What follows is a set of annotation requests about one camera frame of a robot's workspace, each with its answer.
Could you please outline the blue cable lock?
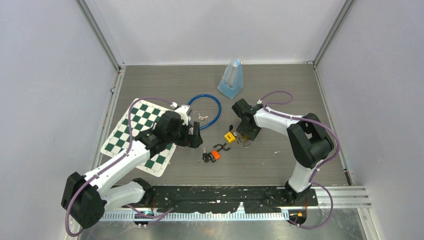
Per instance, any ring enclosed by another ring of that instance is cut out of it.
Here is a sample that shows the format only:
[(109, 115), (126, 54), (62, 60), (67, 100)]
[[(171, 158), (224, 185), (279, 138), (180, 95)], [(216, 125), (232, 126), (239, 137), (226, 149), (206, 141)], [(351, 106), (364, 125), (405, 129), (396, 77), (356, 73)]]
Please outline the blue cable lock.
[[(194, 107), (192, 117), (200, 122), (200, 130), (205, 130), (215, 124), (222, 114), (222, 104), (220, 100), (211, 94), (198, 94), (188, 101), (188, 105)], [(208, 116), (205, 120), (199, 120), (198, 116)]]

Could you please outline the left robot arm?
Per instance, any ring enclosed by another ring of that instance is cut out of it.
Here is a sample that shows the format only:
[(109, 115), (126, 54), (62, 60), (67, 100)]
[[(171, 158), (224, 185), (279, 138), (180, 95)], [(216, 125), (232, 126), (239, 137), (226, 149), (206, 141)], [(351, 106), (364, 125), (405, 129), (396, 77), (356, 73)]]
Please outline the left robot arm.
[(140, 131), (127, 149), (101, 166), (85, 173), (72, 173), (66, 180), (61, 206), (65, 225), (73, 218), (83, 229), (94, 226), (112, 210), (129, 204), (150, 207), (154, 188), (144, 179), (115, 186), (131, 170), (163, 152), (168, 145), (198, 148), (203, 143), (200, 124), (189, 123), (185, 113), (168, 110), (151, 128)]

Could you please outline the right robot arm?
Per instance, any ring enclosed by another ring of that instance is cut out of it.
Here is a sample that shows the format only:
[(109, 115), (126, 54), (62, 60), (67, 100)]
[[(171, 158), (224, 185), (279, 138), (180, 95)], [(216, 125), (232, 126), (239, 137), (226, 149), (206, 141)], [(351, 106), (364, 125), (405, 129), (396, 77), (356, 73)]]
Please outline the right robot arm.
[(248, 141), (254, 141), (262, 129), (288, 137), (296, 165), (285, 183), (284, 197), (291, 205), (299, 205), (310, 189), (318, 165), (335, 147), (329, 130), (313, 113), (304, 116), (286, 114), (261, 103), (249, 105), (243, 98), (231, 108), (240, 118), (236, 132)]

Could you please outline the brass padlock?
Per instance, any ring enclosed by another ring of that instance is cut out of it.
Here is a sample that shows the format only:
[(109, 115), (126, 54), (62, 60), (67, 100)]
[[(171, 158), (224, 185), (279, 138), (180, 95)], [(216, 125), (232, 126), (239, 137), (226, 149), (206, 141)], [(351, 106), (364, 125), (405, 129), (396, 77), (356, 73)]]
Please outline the brass padlock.
[(241, 135), (241, 137), (239, 139), (240, 139), (240, 142), (242, 143), (242, 146), (245, 149), (248, 149), (251, 146), (251, 140), (248, 136)]

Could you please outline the small silver keys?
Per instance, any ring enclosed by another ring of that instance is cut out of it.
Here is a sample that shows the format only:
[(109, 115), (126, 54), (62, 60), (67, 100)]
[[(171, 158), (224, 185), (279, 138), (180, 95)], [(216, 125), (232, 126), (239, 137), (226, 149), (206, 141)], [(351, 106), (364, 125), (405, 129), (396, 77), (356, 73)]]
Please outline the small silver keys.
[(202, 116), (200, 113), (198, 114), (198, 119), (201, 120), (201, 121), (204, 121), (207, 118), (208, 118), (208, 116)]

